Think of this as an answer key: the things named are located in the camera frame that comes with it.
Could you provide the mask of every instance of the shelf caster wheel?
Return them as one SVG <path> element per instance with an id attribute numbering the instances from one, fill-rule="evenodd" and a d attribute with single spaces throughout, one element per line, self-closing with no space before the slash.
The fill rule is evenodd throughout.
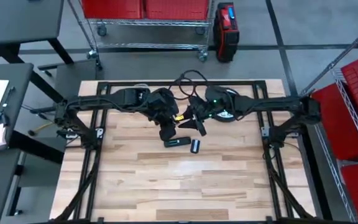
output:
<path id="1" fill-rule="evenodd" d="M 206 33 L 206 27 L 196 27 L 195 31 L 197 35 L 204 35 Z"/>
<path id="2" fill-rule="evenodd" d="M 206 62 L 206 60 L 208 59 L 208 52 L 205 51 L 205 50 L 200 50 L 198 53 L 197 53 L 197 57 L 200 61 L 202 62 Z"/>
<path id="3" fill-rule="evenodd" d="M 99 53 L 95 50 L 90 50 L 86 53 L 86 59 L 97 59 L 99 57 Z"/>
<path id="4" fill-rule="evenodd" d="M 23 214 L 23 211 L 22 211 L 22 210 L 16 210 L 13 215 L 14 215 L 14 216 L 18 216 L 18 215 L 21 215 L 21 214 Z"/>
<path id="5" fill-rule="evenodd" d="M 96 31 L 100 37 L 104 37 L 107 35 L 106 25 L 98 25 Z"/>

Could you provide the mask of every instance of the red and black case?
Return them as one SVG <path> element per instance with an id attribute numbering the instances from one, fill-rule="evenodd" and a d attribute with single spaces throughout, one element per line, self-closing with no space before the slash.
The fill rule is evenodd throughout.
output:
<path id="1" fill-rule="evenodd" d="M 234 3 L 219 3 L 214 20 L 214 43 L 216 57 L 220 62 L 233 61 L 239 39 L 240 32 L 234 12 Z"/>

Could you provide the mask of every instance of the yellow part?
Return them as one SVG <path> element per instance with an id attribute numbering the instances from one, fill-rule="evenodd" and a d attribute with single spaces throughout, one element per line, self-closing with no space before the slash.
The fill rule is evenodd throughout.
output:
<path id="1" fill-rule="evenodd" d="M 175 121 L 181 121 L 183 119 L 185 119 L 185 117 L 183 115 L 180 115 L 175 118 Z"/>

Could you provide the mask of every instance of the metal wire shelving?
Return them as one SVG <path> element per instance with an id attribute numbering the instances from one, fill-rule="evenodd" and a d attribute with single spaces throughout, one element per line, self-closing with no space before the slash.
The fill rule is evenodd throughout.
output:
<path id="1" fill-rule="evenodd" d="M 161 19 L 87 19 L 84 17 L 81 0 L 68 0 L 81 30 L 92 48 L 88 58 L 98 58 L 100 48 L 143 48 L 143 49 L 188 49 L 197 50 L 197 57 L 202 62 L 208 58 L 209 37 L 213 26 L 214 0 L 209 0 L 207 18 L 204 21 L 181 21 Z M 108 33 L 108 26 L 171 26 L 171 27 L 194 27 L 195 33 L 203 36 L 202 44 L 161 44 L 161 43 L 122 43 L 111 42 L 103 37 Z"/>
<path id="2" fill-rule="evenodd" d="M 339 92 L 341 93 L 342 99 L 345 102 L 345 105 L 347 107 L 347 110 L 349 111 L 350 116 L 352 117 L 352 120 L 357 128 L 358 131 L 358 115 L 354 109 L 354 106 L 352 104 L 352 101 L 349 98 L 349 95 L 345 89 L 345 78 L 342 74 L 342 71 L 340 68 L 337 68 L 336 65 L 356 46 L 358 45 L 358 38 L 356 38 L 355 41 L 353 41 L 352 44 L 348 46 L 338 57 L 336 57 L 302 92 L 302 95 L 308 94 L 311 92 L 313 86 L 318 83 L 318 81 L 323 78 L 327 73 L 330 73 L 335 81 L 335 84 L 337 85 Z M 326 141 L 324 139 L 323 133 L 321 131 L 320 125 L 315 125 L 314 129 L 316 131 L 316 134 L 318 136 L 319 142 L 321 144 L 321 147 L 323 148 L 324 155 L 326 157 L 327 163 L 329 165 L 329 168 L 331 170 L 331 174 L 334 177 L 334 181 L 336 183 L 336 187 L 339 191 L 339 194 L 342 198 L 342 202 L 346 208 L 346 212 L 349 216 L 349 219 L 351 222 L 357 222 L 357 215 L 354 213 L 351 204 L 349 203 L 350 200 L 347 198 L 347 194 L 344 190 L 344 184 L 341 181 L 340 173 L 338 171 L 337 165 L 333 162 L 335 161 L 335 158 L 329 153 L 329 149 L 327 147 Z"/>

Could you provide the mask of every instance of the table leg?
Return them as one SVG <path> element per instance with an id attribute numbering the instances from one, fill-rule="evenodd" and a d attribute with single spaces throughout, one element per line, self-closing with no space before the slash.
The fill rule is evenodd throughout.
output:
<path id="1" fill-rule="evenodd" d="M 9 63 L 25 63 L 16 53 L 10 50 L 9 47 L 0 47 L 0 56 Z M 30 81 L 55 103 L 60 103 L 64 100 L 62 95 L 50 86 L 38 73 L 33 71 Z"/>
<path id="2" fill-rule="evenodd" d="M 74 63 L 73 59 L 67 53 L 65 48 L 61 45 L 57 38 L 48 40 L 49 44 L 55 49 L 56 53 L 59 54 L 60 58 L 68 65 Z"/>
<path id="3" fill-rule="evenodd" d="M 17 131 L 13 131 L 9 147 L 18 148 L 21 151 L 33 154 L 57 164 L 61 164 L 63 161 L 63 152 L 38 142 L 35 139 L 32 139 Z"/>

